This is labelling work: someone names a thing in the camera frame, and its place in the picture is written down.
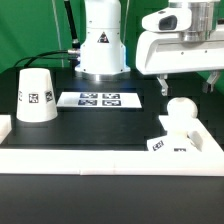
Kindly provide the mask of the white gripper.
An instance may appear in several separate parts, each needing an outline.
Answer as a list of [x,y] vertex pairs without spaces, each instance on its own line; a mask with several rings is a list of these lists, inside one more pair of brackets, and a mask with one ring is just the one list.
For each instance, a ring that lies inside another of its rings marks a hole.
[[216,70],[202,88],[214,91],[224,69],[224,25],[217,24],[217,14],[217,7],[168,7],[142,19],[136,67],[144,75],[160,74],[163,96],[170,73]]

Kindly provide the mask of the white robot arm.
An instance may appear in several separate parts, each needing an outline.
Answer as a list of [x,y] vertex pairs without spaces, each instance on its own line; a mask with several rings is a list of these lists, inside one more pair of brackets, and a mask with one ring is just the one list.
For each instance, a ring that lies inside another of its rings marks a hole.
[[[143,75],[155,75],[168,94],[170,74],[208,71],[205,90],[213,90],[224,71],[224,22],[220,0],[168,0],[168,6],[142,19],[135,64]],[[76,71],[92,80],[113,79],[128,72],[120,40],[119,0],[85,0],[86,39]]]

